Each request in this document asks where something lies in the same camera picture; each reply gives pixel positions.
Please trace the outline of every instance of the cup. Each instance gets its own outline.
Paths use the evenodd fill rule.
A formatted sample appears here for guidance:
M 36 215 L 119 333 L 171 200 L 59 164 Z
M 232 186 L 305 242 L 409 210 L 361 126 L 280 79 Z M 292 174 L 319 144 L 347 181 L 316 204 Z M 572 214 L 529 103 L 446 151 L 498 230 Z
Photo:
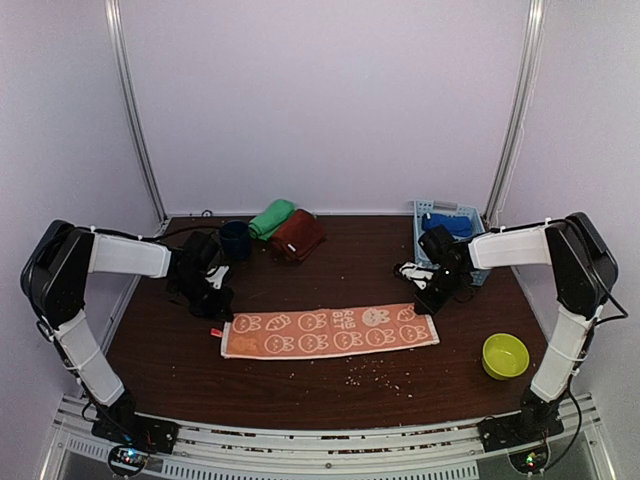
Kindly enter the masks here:
M 218 231 L 220 246 L 225 256 L 233 261 L 241 261 L 251 255 L 249 225 L 241 220 L 225 223 Z

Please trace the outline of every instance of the rolled green towel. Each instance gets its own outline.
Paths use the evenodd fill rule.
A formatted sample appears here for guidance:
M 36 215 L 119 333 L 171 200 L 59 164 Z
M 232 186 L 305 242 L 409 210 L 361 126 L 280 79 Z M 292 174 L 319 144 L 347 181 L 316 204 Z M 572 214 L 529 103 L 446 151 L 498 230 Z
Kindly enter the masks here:
M 286 222 L 296 207 L 288 200 L 276 200 L 269 208 L 249 222 L 251 238 L 267 241 Z

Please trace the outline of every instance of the wooden table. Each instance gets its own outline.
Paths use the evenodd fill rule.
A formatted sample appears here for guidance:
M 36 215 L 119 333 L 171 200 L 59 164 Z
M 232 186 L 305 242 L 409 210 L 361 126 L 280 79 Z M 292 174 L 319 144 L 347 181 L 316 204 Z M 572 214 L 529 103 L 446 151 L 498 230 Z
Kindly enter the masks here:
M 327 241 L 302 264 L 268 246 L 234 267 L 236 312 L 411 302 L 394 278 L 412 260 L 410 217 L 322 217 Z M 175 219 L 170 230 L 220 219 Z M 176 236 L 180 244 L 186 234 Z M 510 269 L 494 270 L 475 298 L 450 302 L 434 319 L 441 343 L 413 351 L 315 361 L 224 360 L 211 321 L 168 301 L 163 280 L 143 279 L 110 348 L 114 370 L 138 411 L 181 420 L 259 428 L 334 429 L 429 424 L 507 412 L 540 364 L 546 342 Z M 485 339 L 522 339 L 531 367 L 498 382 L 482 370 Z

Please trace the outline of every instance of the yellow-green bowl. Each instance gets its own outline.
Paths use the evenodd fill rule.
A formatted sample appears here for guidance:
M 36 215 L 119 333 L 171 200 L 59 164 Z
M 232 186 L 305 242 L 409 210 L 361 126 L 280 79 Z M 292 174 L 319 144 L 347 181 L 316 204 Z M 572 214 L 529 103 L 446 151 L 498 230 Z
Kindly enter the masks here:
M 496 333 L 484 342 L 482 366 L 496 380 L 509 380 L 522 375 L 529 367 L 529 351 L 518 338 Z

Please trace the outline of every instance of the wall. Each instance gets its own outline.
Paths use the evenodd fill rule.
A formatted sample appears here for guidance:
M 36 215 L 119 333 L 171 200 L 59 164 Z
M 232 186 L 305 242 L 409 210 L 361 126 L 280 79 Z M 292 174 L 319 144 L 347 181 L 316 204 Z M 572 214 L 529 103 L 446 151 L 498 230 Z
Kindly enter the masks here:
M 576 386 L 594 394 L 621 477 L 640 445 L 640 3 L 552 1 L 533 103 L 501 224 L 587 212 L 620 264 L 631 318 L 603 326 Z M 556 317 L 547 268 L 521 268 L 545 331 Z
M 0 0 L 0 478 L 34 478 L 75 385 L 18 286 L 40 236 L 55 218 L 156 229 L 125 118 L 103 2 Z M 96 337 L 127 280 L 92 279 Z
M 122 4 L 151 161 L 172 213 L 483 208 L 526 0 Z

